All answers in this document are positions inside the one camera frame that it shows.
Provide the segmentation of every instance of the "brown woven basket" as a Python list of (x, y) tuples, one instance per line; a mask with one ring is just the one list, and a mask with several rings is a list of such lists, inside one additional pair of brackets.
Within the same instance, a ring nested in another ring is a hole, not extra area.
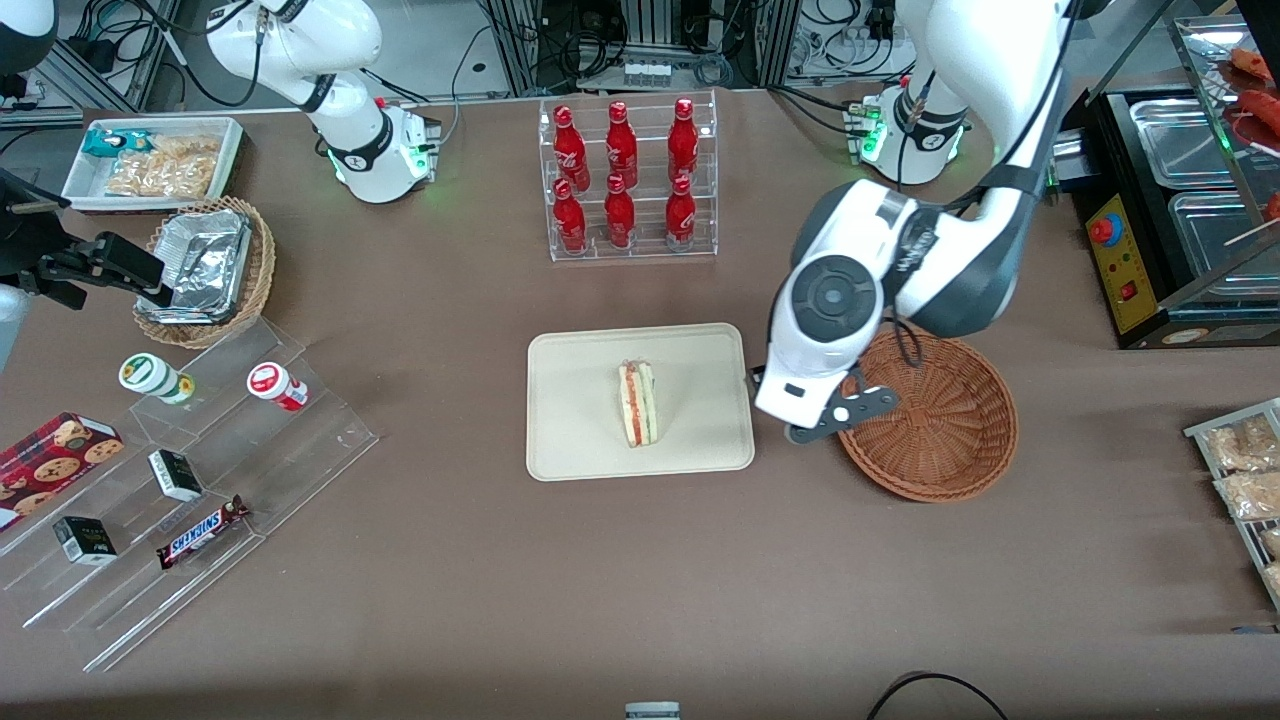
[[(178, 210), (178, 214), (212, 213), (216, 210), (236, 210), (243, 213), (253, 223), (253, 237), (250, 240), (248, 259), (244, 261), (244, 279), (241, 284), (239, 309), (230, 320), (220, 325), (161, 325), (152, 323), (133, 311), (133, 319), (142, 328), (147, 337), (166, 345), (180, 345), (188, 350), (204, 350), (218, 342), (239, 325), (257, 318), (266, 305), (266, 297), (271, 292), (271, 273), (275, 272), (275, 240), (271, 237), (271, 228), (262, 222), (262, 215), (252, 205), (236, 197), (219, 197), (206, 200), (189, 208)], [(155, 250), (160, 241), (160, 228), (151, 233), (147, 250)]]
[[(854, 462), (884, 488), (923, 502), (969, 500), (1014, 459), (1018, 411), (1000, 373), (974, 348), (916, 331), (924, 365), (911, 368), (892, 332), (861, 356), (870, 386), (899, 393), (899, 406), (840, 433)], [(846, 396), (856, 380), (845, 382)]]

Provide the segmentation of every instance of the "table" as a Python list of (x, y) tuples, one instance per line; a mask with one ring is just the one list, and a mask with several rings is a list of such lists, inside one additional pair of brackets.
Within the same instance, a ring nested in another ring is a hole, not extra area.
[[(530, 340), (728, 322), (758, 364), (796, 229), (859, 177), (841, 137), (772, 96), (718, 100), (721, 255), (607, 268), (547, 258), (535, 101), (465, 106), (439, 181), (387, 206), (334, 182), (305, 117), (239, 115), (236, 187), (279, 243), (266, 315), (385, 439), (110, 673), (0, 624), (4, 716), (600, 719), (669, 698), (698, 720), (858, 717), (920, 669), (1015, 717), (1275, 716), (1276, 642), (1229, 634), (1275, 615), (1179, 432), (1276, 395), (1275, 355), (1114, 350), (1069, 202), (1037, 211), (1012, 305), (969, 338), (1021, 418), (979, 498), (900, 500), (760, 414), (740, 473), (527, 475)], [(955, 196), (984, 158), (966, 137), (920, 195)], [(155, 223), (67, 220), (138, 241)], [(129, 302), (36, 305), (0, 442), (60, 410), (123, 413), (131, 352), (191, 357), (146, 341)], [(986, 716), (922, 685), (882, 717)]]

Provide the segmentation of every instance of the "bread slice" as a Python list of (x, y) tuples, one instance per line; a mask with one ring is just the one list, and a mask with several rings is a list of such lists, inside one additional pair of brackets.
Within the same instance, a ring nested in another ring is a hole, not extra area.
[(658, 439), (658, 409), (653, 397), (653, 368), (644, 360), (627, 360), (618, 368), (622, 395), (622, 425), (627, 445), (640, 447)]

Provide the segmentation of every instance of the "coca-cola bottle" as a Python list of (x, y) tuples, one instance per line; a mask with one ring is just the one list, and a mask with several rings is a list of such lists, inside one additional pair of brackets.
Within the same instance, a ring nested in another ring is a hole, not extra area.
[(680, 176), (671, 183), (667, 199), (667, 249), (685, 252), (694, 242), (694, 213), (698, 206), (689, 196), (689, 176)]
[(609, 174), (609, 196), (604, 199), (604, 217), (609, 223), (609, 243), (627, 250), (635, 238), (636, 205), (627, 193), (627, 183), (621, 173)]
[(609, 135), (604, 137), (604, 147), (609, 154), (609, 172), (622, 176), (627, 190), (640, 179), (640, 161), (636, 155), (636, 131), (627, 122), (627, 104), (621, 100), (609, 102)]
[(698, 128), (694, 127), (694, 101), (676, 100), (676, 122), (667, 136), (667, 174), (676, 182), (681, 174), (694, 177), (698, 169)]
[(573, 111), (561, 105), (552, 115), (556, 118), (556, 164), (561, 176), (572, 183), (575, 192), (586, 192), (591, 187), (591, 173), (586, 169), (582, 133), (573, 127)]
[(582, 205), (573, 197), (573, 187), (567, 179), (556, 178), (552, 191), (556, 193), (552, 214), (556, 215), (556, 232), (561, 236), (564, 252), (586, 252), (586, 215), (582, 214)]

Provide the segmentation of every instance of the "yellow control panel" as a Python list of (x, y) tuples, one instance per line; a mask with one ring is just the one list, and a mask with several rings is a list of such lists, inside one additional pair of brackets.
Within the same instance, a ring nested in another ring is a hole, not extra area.
[(1156, 295), (1151, 290), (1147, 268), (1138, 255), (1138, 246), (1129, 232), (1120, 196), (1107, 201), (1084, 225), (1093, 249), (1093, 260), (1102, 275), (1111, 315), (1116, 327), (1126, 333), (1156, 314)]

